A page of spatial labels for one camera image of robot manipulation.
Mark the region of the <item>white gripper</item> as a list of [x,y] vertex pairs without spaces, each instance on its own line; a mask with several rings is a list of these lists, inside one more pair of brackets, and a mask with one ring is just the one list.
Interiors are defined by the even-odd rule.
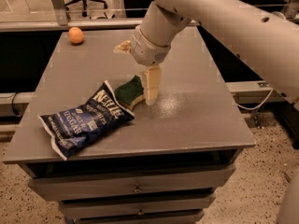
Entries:
[[155,103],[162,77],[161,67],[155,64],[162,63],[170,49],[170,46],[158,46],[148,41],[142,34],[140,25],[134,29],[131,40],[125,40],[113,49],[114,53],[131,52],[137,63],[148,66],[141,73],[141,84],[147,105]]

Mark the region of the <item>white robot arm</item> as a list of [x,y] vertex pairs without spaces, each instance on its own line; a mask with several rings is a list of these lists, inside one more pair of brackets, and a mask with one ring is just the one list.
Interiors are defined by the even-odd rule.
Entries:
[[162,63],[174,37],[197,21],[294,107],[299,106],[299,28],[239,0],[152,0],[118,50],[149,70]]

